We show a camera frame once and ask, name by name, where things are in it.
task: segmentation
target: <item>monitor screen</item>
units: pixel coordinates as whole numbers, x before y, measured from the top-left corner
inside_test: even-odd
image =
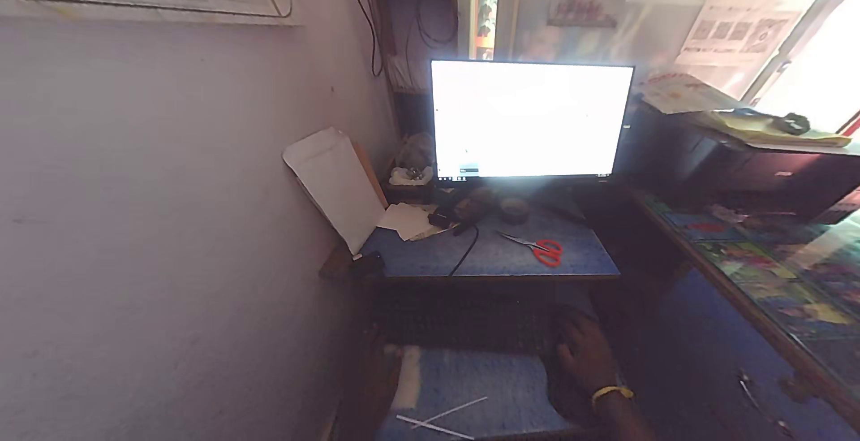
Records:
[[[632,66],[433,61],[437,177],[612,172]]]

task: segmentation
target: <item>black cable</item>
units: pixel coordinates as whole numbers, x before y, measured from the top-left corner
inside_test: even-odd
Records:
[[[361,14],[365,15],[365,20],[367,21],[367,26],[369,26],[371,29],[371,37],[372,37],[372,42],[371,42],[371,73],[373,74],[373,77],[375,78],[375,77],[378,77],[379,75],[381,75],[382,70],[383,70],[382,69],[383,68],[382,59],[380,57],[379,72],[376,71],[376,55],[377,55],[377,37],[376,36],[377,36],[377,31],[376,31],[376,28],[373,26],[373,21],[371,21],[370,16],[367,15],[367,11],[365,10],[365,6],[361,3],[361,0],[356,0],[356,1],[359,2],[359,7],[361,8]],[[371,9],[371,15],[372,15],[373,14],[373,6],[371,6],[371,0],[367,0],[367,7]]]
[[[480,232],[480,231],[478,231],[478,226],[477,226],[477,224],[473,224],[473,225],[472,225],[472,227],[474,227],[474,228],[475,228],[475,238],[474,238],[474,239],[472,239],[472,244],[471,244],[471,245],[469,245],[469,248],[466,250],[466,253],[465,253],[465,254],[463,255],[463,257],[460,259],[459,263],[457,263],[457,266],[454,266],[454,269],[453,269],[453,270],[451,270],[451,273],[448,273],[448,276],[449,276],[449,277],[453,277],[453,276],[454,276],[454,273],[456,273],[456,272],[457,272],[457,268],[459,268],[459,267],[460,267],[460,264],[463,264],[463,261],[465,261],[465,260],[466,260],[466,257],[467,257],[467,256],[469,255],[469,253],[472,251],[472,248],[474,248],[474,247],[475,247],[475,243],[477,243],[477,242],[478,242],[478,235],[479,235],[481,232]]]
[[[424,29],[424,25],[421,19],[421,0],[415,0],[415,21],[418,23],[418,36],[424,41],[424,44],[431,49],[439,49],[443,48],[446,44],[452,42],[455,38],[457,38],[457,29],[460,27],[460,17],[457,14],[457,7],[454,6],[454,2],[449,0],[451,3],[451,14],[454,20],[454,26],[451,29],[451,35],[449,35],[446,39],[438,39],[428,33]]]

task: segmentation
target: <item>sheet of paper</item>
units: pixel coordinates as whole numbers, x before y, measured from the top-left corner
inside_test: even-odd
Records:
[[[750,65],[768,59],[814,0],[706,0],[675,63]]]
[[[359,252],[385,209],[349,137],[326,128],[287,147],[284,162],[296,173],[352,254]]]
[[[664,73],[638,84],[634,92],[665,114],[744,108],[745,105],[686,73]]]
[[[424,209],[405,203],[388,206],[377,226],[397,231],[404,241],[433,228]]]

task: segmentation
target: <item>white strip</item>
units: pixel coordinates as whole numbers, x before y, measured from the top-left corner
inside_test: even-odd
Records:
[[[463,404],[462,406],[457,406],[457,407],[455,407],[455,408],[453,408],[453,409],[449,409],[449,410],[447,410],[445,413],[442,413],[442,414],[436,414],[435,416],[433,416],[433,417],[432,417],[432,418],[430,418],[430,419],[425,419],[423,422],[428,423],[428,422],[430,422],[430,421],[434,421],[434,420],[436,420],[436,419],[441,418],[442,416],[447,416],[448,414],[455,413],[455,412],[459,411],[460,409],[463,409],[464,407],[469,407],[469,406],[471,406],[472,404],[477,404],[477,403],[479,403],[479,402],[481,402],[481,401],[487,401],[487,399],[488,399],[488,397],[485,395],[485,396],[483,396],[481,399],[476,399],[475,401],[467,402],[467,403]],[[419,426],[418,424],[416,424],[416,425],[414,425],[414,426],[410,427],[409,429],[416,429],[416,428],[419,428],[419,427],[420,427],[420,426]]]
[[[416,424],[416,425],[419,425],[419,426],[422,426],[422,427],[425,427],[425,428],[428,428],[428,429],[432,429],[432,430],[434,430],[434,431],[443,432],[443,433],[445,433],[445,434],[453,434],[454,436],[460,436],[460,437],[461,437],[461,438],[463,438],[463,439],[475,439],[475,438],[474,438],[474,437],[472,437],[472,436],[467,436],[467,435],[465,435],[465,434],[460,434],[459,432],[456,432],[456,431],[448,431],[448,430],[447,430],[447,429],[445,429],[444,427],[438,427],[438,426],[437,426],[437,425],[435,425],[435,424],[427,424],[427,423],[425,423],[425,422],[423,422],[423,421],[419,421],[419,420],[417,420],[417,419],[412,419],[412,418],[407,418],[406,416],[401,416],[400,414],[397,414],[397,416],[396,416],[396,417],[397,417],[398,419],[400,419],[401,421],[406,421],[407,423]]]

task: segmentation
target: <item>scissors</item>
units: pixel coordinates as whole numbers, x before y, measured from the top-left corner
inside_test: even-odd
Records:
[[[496,231],[501,234],[502,237],[508,238],[515,243],[520,243],[521,245],[528,246],[532,249],[532,253],[534,253],[535,258],[538,259],[543,264],[551,268],[557,268],[559,264],[562,263],[562,245],[559,245],[552,239],[540,239],[537,243],[532,241],[526,241],[522,238],[517,238],[516,236],[510,236],[510,234],[502,233],[501,231]]]

